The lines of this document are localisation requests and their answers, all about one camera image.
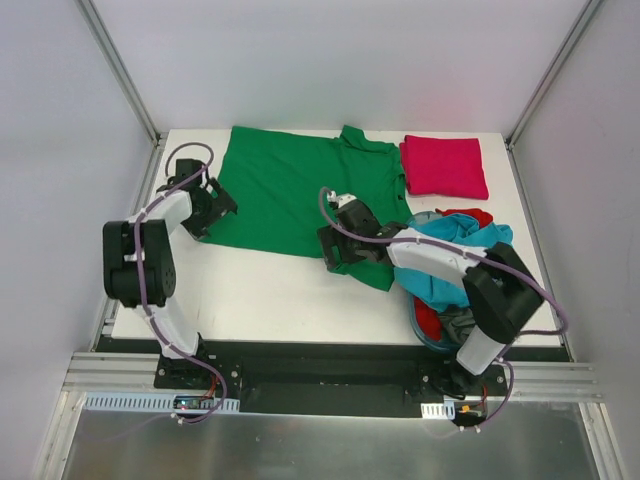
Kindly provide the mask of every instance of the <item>green shirt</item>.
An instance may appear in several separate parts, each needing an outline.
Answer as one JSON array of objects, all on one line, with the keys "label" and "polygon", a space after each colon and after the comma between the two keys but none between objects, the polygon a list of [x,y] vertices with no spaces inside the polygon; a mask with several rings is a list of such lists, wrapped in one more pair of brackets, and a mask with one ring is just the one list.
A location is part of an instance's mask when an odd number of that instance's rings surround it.
[{"label": "green shirt", "polygon": [[[349,126],[339,138],[234,127],[218,180],[238,204],[238,215],[212,225],[203,240],[218,245],[321,258],[316,231],[326,226],[318,210],[324,186],[354,194],[382,225],[411,216],[398,147]],[[366,260],[336,272],[383,290],[393,283],[391,267]]]}]

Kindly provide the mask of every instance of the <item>pile of clothes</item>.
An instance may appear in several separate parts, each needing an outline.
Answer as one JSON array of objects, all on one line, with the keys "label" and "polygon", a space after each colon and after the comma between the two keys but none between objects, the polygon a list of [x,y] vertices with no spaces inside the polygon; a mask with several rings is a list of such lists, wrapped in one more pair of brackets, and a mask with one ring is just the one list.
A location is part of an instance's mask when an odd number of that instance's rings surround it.
[{"label": "pile of clothes", "polygon": [[[511,243],[507,225],[496,225],[480,209],[423,212],[411,217],[410,195],[447,195],[486,200],[489,191],[477,139],[437,139],[408,135],[400,148],[368,140],[345,126],[337,138],[234,127],[219,181],[238,204],[239,215],[210,227],[204,241],[238,248],[321,258],[316,231],[325,226],[317,195],[323,186],[352,193],[381,224],[407,223],[436,238],[491,247]],[[439,341],[464,342],[473,325],[463,290],[414,270],[372,262],[342,265],[374,288],[389,290],[395,280],[415,299],[423,333]]]}]

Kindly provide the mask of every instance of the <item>red cloth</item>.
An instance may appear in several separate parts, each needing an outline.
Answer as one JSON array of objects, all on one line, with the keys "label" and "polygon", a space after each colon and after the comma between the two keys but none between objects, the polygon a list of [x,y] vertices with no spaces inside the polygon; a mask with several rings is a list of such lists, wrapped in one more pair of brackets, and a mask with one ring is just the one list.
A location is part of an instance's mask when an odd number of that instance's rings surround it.
[{"label": "red cloth", "polygon": [[455,208],[452,208],[450,210],[440,210],[439,208],[436,208],[436,212],[438,212],[443,217],[448,217],[449,215],[453,215],[454,213],[462,213],[464,215],[469,215],[470,217],[473,217],[476,220],[478,220],[478,225],[480,226],[480,228],[484,228],[487,225],[489,225],[491,222],[493,222],[493,215],[479,208],[467,208],[462,210],[455,209]]},{"label": "red cloth", "polygon": [[400,144],[400,152],[411,195],[489,198],[477,138],[407,135]]},{"label": "red cloth", "polygon": [[442,323],[438,318],[438,313],[418,297],[413,297],[413,308],[420,330],[427,337],[439,342],[442,339]]}]

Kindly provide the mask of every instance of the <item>metal floor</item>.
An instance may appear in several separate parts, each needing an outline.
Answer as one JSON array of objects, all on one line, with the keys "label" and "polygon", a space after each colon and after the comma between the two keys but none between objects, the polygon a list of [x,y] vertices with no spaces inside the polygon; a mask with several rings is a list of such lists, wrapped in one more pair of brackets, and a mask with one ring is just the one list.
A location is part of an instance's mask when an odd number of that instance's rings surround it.
[{"label": "metal floor", "polygon": [[481,433],[447,421],[219,415],[179,427],[153,414],[83,411],[63,478],[598,478],[576,404],[511,402]]}]

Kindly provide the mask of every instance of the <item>metal frame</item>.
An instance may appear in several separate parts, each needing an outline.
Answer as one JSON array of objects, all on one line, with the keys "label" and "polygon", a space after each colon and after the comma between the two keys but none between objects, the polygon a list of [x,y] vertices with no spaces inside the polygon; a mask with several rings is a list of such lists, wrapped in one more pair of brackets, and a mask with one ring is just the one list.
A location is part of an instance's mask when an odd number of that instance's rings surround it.
[{"label": "metal frame", "polygon": [[[167,135],[160,134],[157,130],[92,0],[75,0],[75,2],[122,88],[123,94],[154,145],[132,209],[135,212],[149,198]],[[506,144],[510,153],[603,3],[604,0],[586,1],[512,132],[508,135]],[[551,286],[544,265],[544,257],[539,250],[535,217],[529,208],[527,192],[512,154],[510,154],[510,161],[523,199],[529,229],[534,237],[544,280]],[[116,310],[117,304],[108,301],[105,297],[100,309],[101,322],[93,344],[94,349],[101,335],[110,332],[113,323],[110,320],[114,318]],[[159,393],[153,387],[157,359],[156,354],[76,353],[71,360],[46,437],[45,447],[38,462],[37,478],[62,476],[80,413],[90,392],[131,392],[149,395],[187,393],[175,390],[163,390]],[[512,400],[578,403],[601,478],[624,478],[626,475],[620,462],[618,446],[604,404],[606,399],[592,366],[573,362],[513,362],[513,365],[515,383]]]},{"label": "metal frame", "polygon": [[140,93],[131,79],[118,53],[118,49],[113,43],[107,27],[98,13],[98,9],[92,0],[75,0],[75,2],[87,22],[87,26],[91,30],[93,38],[100,47],[100,51],[102,51],[109,68],[111,68],[111,73],[113,73],[113,76],[122,89],[122,93],[131,105],[133,113],[138,117],[138,121],[147,132],[147,136],[155,145],[160,138],[160,132],[156,128],[151,115],[149,115],[149,111],[144,105]]},{"label": "metal frame", "polygon": [[[188,393],[153,386],[156,354],[76,353],[63,392]],[[601,403],[604,395],[588,363],[512,362],[512,398],[519,402]]]},{"label": "metal frame", "polygon": [[[157,360],[155,354],[76,353],[56,406],[37,478],[61,478],[84,402],[95,392],[143,393],[151,399],[164,398],[168,393],[189,394],[153,387]],[[599,475],[603,479],[625,478],[603,403],[605,397],[590,364],[513,362],[513,367],[513,401],[578,403]],[[111,408],[125,410],[127,407]]]},{"label": "metal frame", "polygon": [[580,39],[584,36],[585,32],[591,22],[595,18],[596,14],[600,10],[600,7],[604,4],[605,0],[587,0],[584,7],[578,14],[578,18],[576,18],[575,22],[571,26],[569,33],[562,41],[558,52],[555,57],[551,61],[551,64],[547,68],[547,71],[544,72],[540,83],[536,87],[531,99],[525,106],[523,112],[520,114],[518,121],[511,133],[507,136],[507,145],[509,150],[513,150],[513,146],[516,144],[518,139],[522,136],[522,132],[526,128],[529,123],[529,119],[536,111],[544,97],[546,97],[551,85],[555,82],[556,78],[560,74],[562,67],[567,63],[567,60],[573,53],[576,45]]}]

